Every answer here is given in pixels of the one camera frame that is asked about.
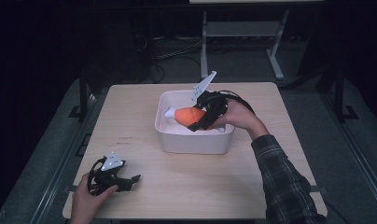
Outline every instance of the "wire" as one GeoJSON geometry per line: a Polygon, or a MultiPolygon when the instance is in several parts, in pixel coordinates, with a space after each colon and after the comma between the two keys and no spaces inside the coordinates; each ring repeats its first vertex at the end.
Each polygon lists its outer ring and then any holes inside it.
{"type": "Polygon", "coordinates": [[[230,95],[235,95],[235,96],[237,96],[237,97],[240,97],[237,93],[235,93],[235,92],[233,92],[233,91],[219,91],[220,93],[223,93],[223,92],[225,92],[225,93],[227,93],[227,94],[230,94],[230,95]]]}
{"type": "Polygon", "coordinates": [[[147,47],[148,41],[147,38],[144,35],[135,35],[135,37],[142,37],[145,40],[144,46],[141,47],[141,49],[145,49],[147,47]]]}
{"type": "Polygon", "coordinates": [[[181,41],[181,42],[184,42],[184,43],[192,43],[192,42],[195,42],[195,41],[198,41],[198,40],[201,40],[200,37],[175,37],[174,38],[175,40],[177,41],[181,41]]]}
{"type": "Polygon", "coordinates": [[[223,38],[218,38],[215,41],[209,41],[208,44],[208,53],[210,54],[226,54],[233,51],[236,51],[240,47],[240,39],[238,42],[233,40],[223,40],[223,38]]]}
{"type": "Polygon", "coordinates": [[[201,44],[202,44],[202,41],[199,41],[199,42],[195,43],[194,45],[191,45],[191,46],[186,47],[184,49],[180,49],[180,50],[177,50],[177,51],[172,52],[172,53],[157,56],[156,58],[160,60],[160,59],[166,59],[166,58],[174,57],[174,56],[177,56],[177,55],[180,55],[180,54],[188,53],[190,51],[197,49],[201,44]]]}
{"type": "Polygon", "coordinates": [[[189,56],[174,56],[174,57],[171,57],[171,58],[163,59],[161,61],[167,61],[167,60],[172,60],[172,59],[188,59],[188,60],[195,62],[198,66],[201,67],[201,64],[197,60],[195,60],[195,59],[193,59],[189,56]]]}
{"type": "Polygon", "coordinates": [[[326,200],[323,201],[327,207],[333,210],[340,217],[340,219],[342,219],[346,224],[350,224],[350,222],[331,203],[327,202],[326,200]]]}
{"type": "Polygon", "coordinates": [[[156,76],[154,75],[154,73],[150,72],[151,80],[153,81],[154,84],[158,84],[158,83],[160,83],[165,78],[165,69],[163,69],[163,67],[161,67],[158,64],[157,65],[156,64],[152,64],[152,65],[154,65],[156,67],[156,71],[157,72],[161,71],[161,77],[158,80],[156,79],[156,76]]]}

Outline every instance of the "wooden tabletop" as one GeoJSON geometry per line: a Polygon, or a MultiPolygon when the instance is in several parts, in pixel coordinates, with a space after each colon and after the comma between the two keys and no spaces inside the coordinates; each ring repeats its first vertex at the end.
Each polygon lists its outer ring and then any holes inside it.
{"type": "MultiPolygon", "coordinates": [[[[119,177],[141,175],[132,191],[114,193],[98,218],[221,219],[265,218],[261,174],[246,131],[234,131],[223,155],[164,152],[154,123],[161,95],[192,90],[195,84],[118,85],[110,88],[74,185],[93,164],[116,152],[126,164],[119,177]]],[[[287,156],[316,185],[279,90],[273,83],[212,83],[209,91],[234,91],[252,105],[287,156]]],[[[311,193],[320,214],[327,209],[311,193]]],[[[70,194],[63,216],[70,217],[70,194]]]]}

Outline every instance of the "plaid sleeve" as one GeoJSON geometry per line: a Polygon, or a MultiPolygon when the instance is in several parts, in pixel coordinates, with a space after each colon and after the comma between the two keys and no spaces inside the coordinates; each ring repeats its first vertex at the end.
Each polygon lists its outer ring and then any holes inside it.
{"type": "Polygon", "coordinates": [[[252,142],[261,171],[270,223],[326,223],[317,214],[310,196],[311,186],[293,164],[273,135],[263,135],[252,142]]]}

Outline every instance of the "orange toy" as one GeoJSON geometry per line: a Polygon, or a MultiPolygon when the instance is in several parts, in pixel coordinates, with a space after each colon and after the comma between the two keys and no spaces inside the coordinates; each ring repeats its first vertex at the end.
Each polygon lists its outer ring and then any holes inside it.
{"type": "MultiPolygon", "coordinates": [[[[165,112],[164,117],[167,119],[174,119],[179,124],[188,127],[193,123],[198,122],[202,116],[205,114],[205,111],[197,107],[185,107],[176,109],[173,106],[169,106],[168,110],[165,112]]],[[[207,130],[215,129],[214,126],[210,126],[207,130]]],[[[224,127],[217,128],[220,132],[224,132],[224,127]]]]}

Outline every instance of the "white container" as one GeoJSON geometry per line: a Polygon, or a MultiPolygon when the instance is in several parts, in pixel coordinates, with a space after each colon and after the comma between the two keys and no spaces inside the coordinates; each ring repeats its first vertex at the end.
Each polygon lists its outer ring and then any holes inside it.
{"type": "Polygon", "coordinates": [[[234,131],[232,125],[227,124],[224,133],[218,130],[192,132],[174,119],[167,119],[163,116],[170,105],[176,109],[194,106],[191,94],[192,91],[167,91],[162,94],[155,122],[162,149],[173,153],[227,153],[234,131]]]}

